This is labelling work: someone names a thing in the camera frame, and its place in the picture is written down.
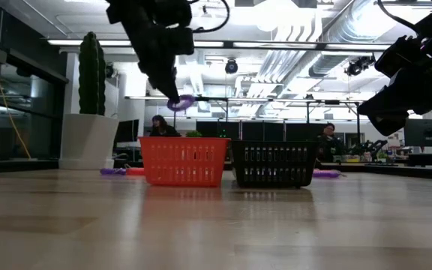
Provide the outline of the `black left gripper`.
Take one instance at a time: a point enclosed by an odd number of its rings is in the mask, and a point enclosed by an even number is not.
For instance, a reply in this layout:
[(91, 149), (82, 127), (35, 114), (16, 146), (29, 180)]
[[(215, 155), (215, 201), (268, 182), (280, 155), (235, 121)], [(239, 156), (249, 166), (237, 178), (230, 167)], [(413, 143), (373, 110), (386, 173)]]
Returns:
[(173, 103), (180, 101), (176, 87), (176, 56), (194, 53), (191, 7), (186, 0), (108, 0), (111, 24), (121, 23), (153, 89)]

